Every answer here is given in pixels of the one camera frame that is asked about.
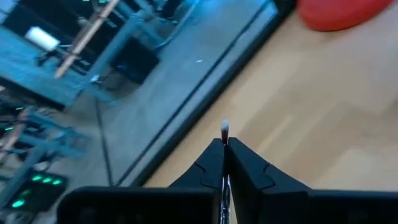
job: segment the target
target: table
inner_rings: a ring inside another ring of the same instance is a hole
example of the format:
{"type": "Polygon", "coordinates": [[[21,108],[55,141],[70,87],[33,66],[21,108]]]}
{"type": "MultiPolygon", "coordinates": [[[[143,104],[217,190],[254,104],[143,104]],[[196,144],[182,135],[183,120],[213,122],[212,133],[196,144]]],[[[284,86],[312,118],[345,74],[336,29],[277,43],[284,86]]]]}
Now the table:
{"type": "Polygon", "coordinates": [[[293,13],[146,186],[172,183],[228,119],[231,136],[314,189],[398,190],[397,11],[339,32],[293,13]]]}

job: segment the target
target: green led light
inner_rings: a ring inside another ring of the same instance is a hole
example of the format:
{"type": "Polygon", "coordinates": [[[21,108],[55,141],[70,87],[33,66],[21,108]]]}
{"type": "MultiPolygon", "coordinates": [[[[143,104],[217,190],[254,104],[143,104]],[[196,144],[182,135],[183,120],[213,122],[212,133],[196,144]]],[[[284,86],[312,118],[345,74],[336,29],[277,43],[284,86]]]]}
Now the green led light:
{"type": "Polygon", "coordinates": [[[62,183],[61,180],[55,180],[54,182],[52,182],[53,185],[58,185],[58,184],[61,184],[61,183],[62,183]]]}
{"type": "Polygon", "coordinates": [[[43,177],[41,175],[36,175],[32,178],[33,181],[41,180],[43,177]]]}
{"type": "Polygon", "coordinates": [[[21,196],[26,196],[26,195],[29,195],[30,193],[32,193],[31,190],[24,190],[24,191],[21,193],[21,196]]]}
{"type": "Polygon", "coordinates": [[[47,177],[46,179],[43,180],[43,183],[48,183],[48,182],[50,182],[51,180],[52,180],[52,178],[47,177]]]}
{"type": "Polygon", "coordinates": [[[25,204],[25,200],[18,200],[12,204],[13,208],[21,207],[25,204]]]}

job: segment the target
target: black edge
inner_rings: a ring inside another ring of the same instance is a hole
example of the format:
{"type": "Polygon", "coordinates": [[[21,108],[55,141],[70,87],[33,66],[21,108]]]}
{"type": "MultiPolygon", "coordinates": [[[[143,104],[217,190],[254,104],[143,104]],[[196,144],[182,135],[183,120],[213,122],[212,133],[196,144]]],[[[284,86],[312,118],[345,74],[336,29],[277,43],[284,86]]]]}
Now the black edge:
{"type": "Polygon", "coordinates": [[[223,78],[216,84],[209,94],[202,100],[199,106],[192,114],[182,123],[176,133],[170,138],[154,158],[148,163],[146,168],[132,181],[131,186],[142,186],[157,170],[174,150],[174,148],[188,134],[189,130],[197,123],[197,121],[206,113],[208,108],[218,99],[226,87],[234,80],[246,64],[255,56],[264,43],[271,37],[277,28],[285,21],[288,15],[295,7],[295,0],[282,0],[275,2],[279,13],[273,18],[260,34],[251,42],[249,47],[238,57],[235,63],[229,67],[223,78]]]}

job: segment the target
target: cable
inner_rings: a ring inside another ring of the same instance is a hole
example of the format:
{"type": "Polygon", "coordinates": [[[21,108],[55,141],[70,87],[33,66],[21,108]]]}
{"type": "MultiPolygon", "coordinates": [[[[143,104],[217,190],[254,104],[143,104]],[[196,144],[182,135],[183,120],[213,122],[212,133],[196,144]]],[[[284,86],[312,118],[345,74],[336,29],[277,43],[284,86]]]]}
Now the cable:
{"type": "Polygon", "coordinates": [[[100,132],[100,136],[101,136],[101,146],[102,146],[101,148],[102,148],[103,155],[104,155],[106,177],[108,180],[108,185],[110,187],[112,187],[114,184],[113,184],[111,161],[109,159],[109,148],[108,148],[108,143],[106,142],[106,138],[105,138],[105,134],[104,134],[104,127],[103,127],[103,122],[102,122],[102,117],[101,117],[100,104],[99,104],[97,98],[95,98],[95,110],[96,110],[96,115],[97,115],[99,132],[100,132]]]}

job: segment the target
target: red ball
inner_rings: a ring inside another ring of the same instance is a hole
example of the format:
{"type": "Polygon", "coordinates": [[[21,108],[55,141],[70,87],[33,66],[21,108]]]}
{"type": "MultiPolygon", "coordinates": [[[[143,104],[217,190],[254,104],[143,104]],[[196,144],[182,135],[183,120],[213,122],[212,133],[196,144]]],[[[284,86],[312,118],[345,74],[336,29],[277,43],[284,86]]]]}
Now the red ball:
{"type": "Polygon", "coordinates": [[[311,29],[335,31],[372,18],[391,2],[392,0],[299,0],[298,13],[311,29]]]}

